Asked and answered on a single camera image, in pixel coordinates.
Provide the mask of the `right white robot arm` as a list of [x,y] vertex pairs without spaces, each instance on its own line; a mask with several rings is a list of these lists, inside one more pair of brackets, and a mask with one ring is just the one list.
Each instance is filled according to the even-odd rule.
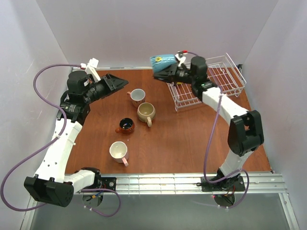
[[203,176],[198,186],[206,189],[231,188],[239,181],[245,161],[264,142],[260,113],[249,111],[226,96],[221,87],[208,78],[205,58],[194,56],[189,68],[184,64],[185,59],[183,54],[151,57],[153,77],[166,83],[190,84],[194,96],[215,110],[216,115],[229,125],[229,152],[225,161],[214,178]]

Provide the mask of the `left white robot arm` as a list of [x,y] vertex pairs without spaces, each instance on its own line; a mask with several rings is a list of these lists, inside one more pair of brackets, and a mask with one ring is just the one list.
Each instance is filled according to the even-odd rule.
[[99,169],[83,167],[69,176],[66,165],[90,112],[90,104],[123,89],[129,82],[112,74],[94,77],[79,70],[68,76],[67,87],[60,100],[54,137],[33,177],[26,177],[24,186],[35,201],[66,207],[73,195],[82,189],[101,188]]

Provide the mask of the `blue mug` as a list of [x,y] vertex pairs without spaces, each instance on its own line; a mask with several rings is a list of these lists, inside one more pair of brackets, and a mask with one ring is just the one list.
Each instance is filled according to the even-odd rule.
[[150,62],[154,73],[160,72],[172,64],[177,63],[173,54],[163,54],[150,57]]

